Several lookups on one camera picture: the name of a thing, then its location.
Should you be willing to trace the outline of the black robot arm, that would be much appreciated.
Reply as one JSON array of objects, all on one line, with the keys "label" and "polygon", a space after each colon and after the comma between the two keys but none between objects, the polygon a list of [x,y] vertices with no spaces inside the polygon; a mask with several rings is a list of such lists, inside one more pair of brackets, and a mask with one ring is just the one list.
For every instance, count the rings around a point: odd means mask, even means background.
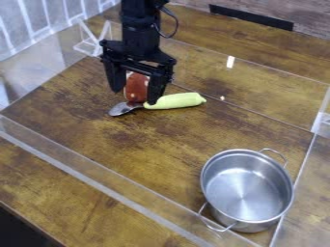
[{"label": "black robot arm", "polygon": [[100,62],[104,65],[109,88],[117,93],[126,85],[126,71],[149,76],[146,102],[153,105],[172,81],[176,60],[161,52],[160,38],[170,38],[161,33],[161,15],[164,12],[177,20],[165,7],[168,0],[121,0],[120,41],[101,40]]}]

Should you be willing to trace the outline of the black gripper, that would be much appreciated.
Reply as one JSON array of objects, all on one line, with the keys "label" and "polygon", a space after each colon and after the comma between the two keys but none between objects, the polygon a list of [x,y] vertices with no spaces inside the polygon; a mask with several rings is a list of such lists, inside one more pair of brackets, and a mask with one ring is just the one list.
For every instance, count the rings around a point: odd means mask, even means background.
[{"label": "black gripper", "polygon": [[146,54],[134,54],[124,50],[121,41],[101,40],[100,62],[104,65],[109,88],[117,93],[126,85],[126,71],[150,76],[146,87],[146,102],[153,105],[172,80],[176,60],[158,48]]}]

